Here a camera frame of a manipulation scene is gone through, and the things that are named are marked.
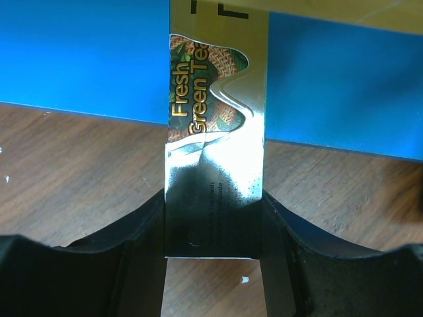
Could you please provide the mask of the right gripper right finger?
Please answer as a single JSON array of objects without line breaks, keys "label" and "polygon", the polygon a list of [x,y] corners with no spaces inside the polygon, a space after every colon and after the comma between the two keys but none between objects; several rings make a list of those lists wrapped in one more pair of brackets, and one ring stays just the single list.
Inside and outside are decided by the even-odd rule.
[{"label": "right gripper right finger", "polygon": [[378,251],[262,198],[260,266],[269,316],[421,316],[422,245]]}]

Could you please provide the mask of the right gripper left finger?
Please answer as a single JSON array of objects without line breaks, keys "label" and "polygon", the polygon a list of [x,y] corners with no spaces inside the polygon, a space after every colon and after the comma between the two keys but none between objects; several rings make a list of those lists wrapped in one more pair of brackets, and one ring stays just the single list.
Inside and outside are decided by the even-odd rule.
[{"label": "right gripper left finger", "polygon": [[1,237],[2,316],[159,316],[164,193],[69,246]]}]

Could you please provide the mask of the teal green tea toothpaste box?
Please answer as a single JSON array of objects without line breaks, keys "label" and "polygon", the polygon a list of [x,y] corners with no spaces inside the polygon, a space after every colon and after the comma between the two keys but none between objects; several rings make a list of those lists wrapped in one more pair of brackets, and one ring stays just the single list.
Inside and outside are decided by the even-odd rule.
[{"label": "teal green tea toothpaste box", "polygon": [[268,63],[264,11],[171,1],[165,255],[260,251]]}]

